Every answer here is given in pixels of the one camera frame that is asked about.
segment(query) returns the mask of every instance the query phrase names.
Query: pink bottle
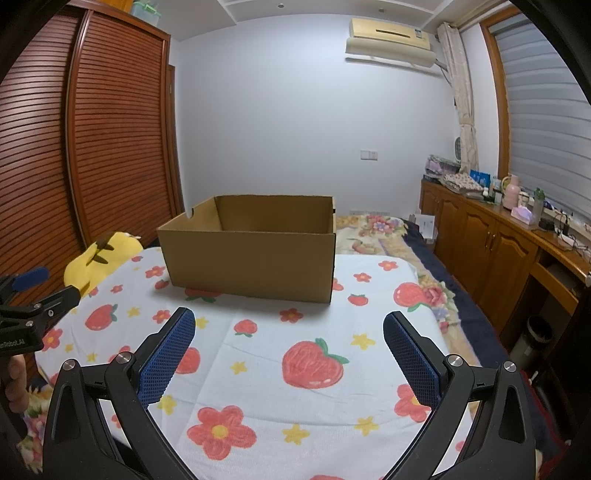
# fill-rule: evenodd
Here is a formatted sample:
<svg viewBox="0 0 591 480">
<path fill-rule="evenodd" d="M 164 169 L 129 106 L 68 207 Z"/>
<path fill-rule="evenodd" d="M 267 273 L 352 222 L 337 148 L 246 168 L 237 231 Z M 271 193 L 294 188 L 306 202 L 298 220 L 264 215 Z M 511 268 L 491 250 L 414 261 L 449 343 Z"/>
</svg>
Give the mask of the pink bottle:
<svg viewBox="0 0 591 480">
<path fill-rule="evenodd" d="M 503 207 L 512 210 L 514 207 L 517 207 L 521 189 L 519 188 L 519 177 L 517 175 L 506 176 L 501 185 L 504 185 L 505 179 L 508 178 L 511 178 L 511 180 L 509 181 L 509 185 L 503 190 Z"/>
</svg>

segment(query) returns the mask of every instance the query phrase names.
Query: wooden desk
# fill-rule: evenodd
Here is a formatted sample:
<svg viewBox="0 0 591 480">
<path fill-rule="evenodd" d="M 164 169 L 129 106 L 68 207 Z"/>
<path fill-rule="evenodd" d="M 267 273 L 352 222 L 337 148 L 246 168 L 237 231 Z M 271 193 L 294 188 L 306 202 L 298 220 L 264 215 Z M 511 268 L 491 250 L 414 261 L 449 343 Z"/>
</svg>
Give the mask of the wooden desk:
<svg viewBox="0 0 591 480">
<path fill-rule="evenodd" d="M 575 315 L 591 264 L 554 232 L 516 220 L 501 205 L 470 200 L 424 180 L 420 207 L 436 217 L 435 254 L 508 350 L 548 294 Z"/>
</svg>

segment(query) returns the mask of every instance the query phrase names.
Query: wardrobe door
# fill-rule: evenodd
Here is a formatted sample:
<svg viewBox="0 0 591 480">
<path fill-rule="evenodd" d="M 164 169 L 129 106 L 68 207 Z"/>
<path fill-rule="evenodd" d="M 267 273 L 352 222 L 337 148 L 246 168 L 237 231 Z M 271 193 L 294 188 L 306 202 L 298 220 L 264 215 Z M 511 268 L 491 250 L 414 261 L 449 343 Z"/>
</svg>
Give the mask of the wardrobe door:
<svg viewBox="0 0 591 480">
<path fill-rule="evenodd" d="M 87 15 L 68 98 L 72 183 L 87 243 L 107 231 L 146 245 L 175 214 L 165 134 L 168 44 Z"/>
<path fill-rule="evenodd" d="M 82 251 L 66 169 L 64 107 L 81 12 L 65 8 L 29 43 L 0 84 L 0 275 L 44 265 L 50 279 L 26 304 L 63 286 Z"/>
</svg>

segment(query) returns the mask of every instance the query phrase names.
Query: navy blue blanket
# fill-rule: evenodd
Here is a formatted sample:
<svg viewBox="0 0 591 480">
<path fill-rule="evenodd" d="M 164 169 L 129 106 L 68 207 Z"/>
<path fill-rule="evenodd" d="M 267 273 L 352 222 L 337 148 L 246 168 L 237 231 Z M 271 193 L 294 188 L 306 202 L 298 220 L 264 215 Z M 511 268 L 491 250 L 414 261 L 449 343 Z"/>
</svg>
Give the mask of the navy blue blanket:
<svg viewBox="0 0 591 480">
<path fill-rule="evenodd" d="M 446 287 L 456 295 L 454 301 L 461 320 L 462 330 L 480 364 L 483 367 L 497 368 L 501 363 L 509 360 L 509 355 L 501 345 L 495 329 L 481 309 L 470 298 L 470 295 L 459 286 L 441 261 L 429 250 L 418 231 L 418 226 L 411 222 L 405 223 L 408 226 L 408 233 L 403 237 L 406 244 L 412 249 L 425 268 L 431 272 L 431 275 L 437 281 L 444 281 Z M 561 447 L 557 443 L 558 437 L 552 431 L 550 422 L 547 420 L 548 415 L 535 396 L 535 392 L 527 383 L 525 392 L 528 396 L 528 405 L 534 427 L 535 447 L 542 452 L 544 461 L 547 461 L 561 452 Z"/>
</svg>

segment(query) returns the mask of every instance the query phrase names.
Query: ceiling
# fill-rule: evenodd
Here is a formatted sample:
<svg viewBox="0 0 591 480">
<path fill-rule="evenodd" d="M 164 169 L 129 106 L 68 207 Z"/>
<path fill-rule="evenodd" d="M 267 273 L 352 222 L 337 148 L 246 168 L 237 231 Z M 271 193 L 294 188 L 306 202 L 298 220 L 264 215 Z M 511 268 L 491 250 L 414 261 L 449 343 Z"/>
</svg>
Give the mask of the ceiling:
<svg viewBox="0 0 591 480">
<path fill-rule="evenodd" d="M 434 33 L 441 22 L 458 20 L 483 3 L 485 0 L 160 0 L 158 27 L 181 41 L 253 18 L 342 14 L 412 25 Z"/>
</svg>

